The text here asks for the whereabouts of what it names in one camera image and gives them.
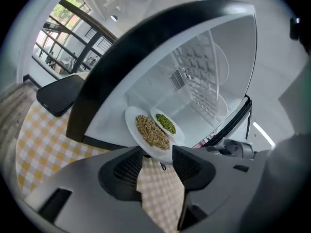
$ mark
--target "perforated white panel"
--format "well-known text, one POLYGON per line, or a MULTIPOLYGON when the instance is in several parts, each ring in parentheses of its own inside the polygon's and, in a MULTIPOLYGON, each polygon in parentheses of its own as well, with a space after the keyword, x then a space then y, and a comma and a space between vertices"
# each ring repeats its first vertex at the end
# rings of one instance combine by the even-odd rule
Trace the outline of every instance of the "perforated white panel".
POLYGON ((204 117, 216 117, 218 70, 210 31, 206 31, 172 52, 189 86, 192 106, 204 117))

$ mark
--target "yellow and white checkered tablecloth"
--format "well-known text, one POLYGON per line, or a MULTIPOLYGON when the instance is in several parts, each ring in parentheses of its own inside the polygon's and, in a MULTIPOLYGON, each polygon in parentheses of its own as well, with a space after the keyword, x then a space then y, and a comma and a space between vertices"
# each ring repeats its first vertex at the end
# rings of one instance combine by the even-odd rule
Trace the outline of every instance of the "yellow and white checkered tablecloth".
MULTIPOLYGON (((40 183, 67 164, 106 153, 66 137, 71 109, 54 117, 35 101, 21 127, 16 147, 17 179, 22 195, 28 195, 40 183)), ((166 233, 177 231, 182 211, 184 186, 174 168, 166 171, 160 162, 143 158, 137 191, 142 193, 142 207, 166 233)))

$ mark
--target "baseboard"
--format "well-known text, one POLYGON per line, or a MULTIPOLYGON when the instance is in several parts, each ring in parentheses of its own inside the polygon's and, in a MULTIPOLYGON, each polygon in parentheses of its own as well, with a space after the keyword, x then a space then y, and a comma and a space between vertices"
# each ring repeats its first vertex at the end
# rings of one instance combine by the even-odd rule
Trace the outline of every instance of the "baseboard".
POLYGON ((36 87, 41 88, 42 86, 39 85, 29 74, 23 77, 23 82, 26 80, 30 80, 36 87))

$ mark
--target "gray vent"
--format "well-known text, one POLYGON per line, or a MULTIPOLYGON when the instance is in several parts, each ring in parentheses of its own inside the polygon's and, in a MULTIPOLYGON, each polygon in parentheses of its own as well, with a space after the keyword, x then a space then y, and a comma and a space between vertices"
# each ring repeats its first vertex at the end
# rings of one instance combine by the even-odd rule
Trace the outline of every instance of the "gray vent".
POLYGON ((179 90, 181 87, 185 85, 185 82, 183 78, 181 77, 181 74, 179 70, 175 71, 171 76, 170 80, 172 81, 172 84, 174 85, 176 90, 179 90))

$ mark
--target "plate of food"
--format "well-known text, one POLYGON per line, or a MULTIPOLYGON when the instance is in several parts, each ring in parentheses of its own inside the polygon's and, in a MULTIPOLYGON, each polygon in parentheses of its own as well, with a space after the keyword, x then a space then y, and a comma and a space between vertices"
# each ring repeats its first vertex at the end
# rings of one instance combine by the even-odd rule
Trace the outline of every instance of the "plate of food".
POLYGON ((172 165, 172 147, 175 141, 169 138, 144 110, 135 106, 125 111, 125 122, 132 137, 151 157, 172 165))
POLYGON ((151 117, 155 123, 171 138, 173 138, 178 144, 182 144, 185 141, 185 135, 180 127, 164 112, 152 108, 150 110, 151 117))

